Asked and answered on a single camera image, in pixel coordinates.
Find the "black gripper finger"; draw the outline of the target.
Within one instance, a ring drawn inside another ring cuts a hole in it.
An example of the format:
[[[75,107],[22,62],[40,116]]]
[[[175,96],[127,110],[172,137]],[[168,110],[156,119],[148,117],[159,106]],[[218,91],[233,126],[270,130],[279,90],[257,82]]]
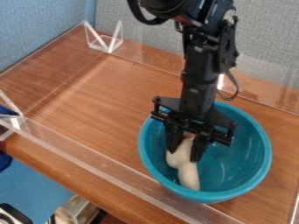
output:
[[[166,145],[167,150],[175,153],[180,143],[183,141],[183,129],[174,124],[166,125]]]
[[[199,133],[193,139],[191,145],[191,161],[199,162],[211,144],[211,135]]]

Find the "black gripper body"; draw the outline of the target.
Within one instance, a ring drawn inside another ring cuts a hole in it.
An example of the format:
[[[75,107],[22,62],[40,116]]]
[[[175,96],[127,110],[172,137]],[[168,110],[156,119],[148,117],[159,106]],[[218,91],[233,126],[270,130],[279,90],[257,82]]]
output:
[[[217,109],[217,84],[217,80],[186,81],[180,98],[154,98],[151,117],[163,123],[164,132],[166,125],[174,124],[195,136],[209,133],[211,143],[231,145],[238,123]]]

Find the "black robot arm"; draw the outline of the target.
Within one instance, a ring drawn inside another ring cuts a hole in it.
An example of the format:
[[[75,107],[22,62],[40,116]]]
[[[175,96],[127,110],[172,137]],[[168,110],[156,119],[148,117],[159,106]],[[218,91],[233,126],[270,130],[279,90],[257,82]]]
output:
[[[164,125],[170,152],[179,150],[186,131],[195,135],[191,161],[198,162],[211,143],[231,144],[238,127],[215,105],[219,76],[230,74],[239,56],[234,0],[127,0],[127,4],[139,22],[160,25],[174,20],[182,34],[182,96],[156,96],[152,118]]]

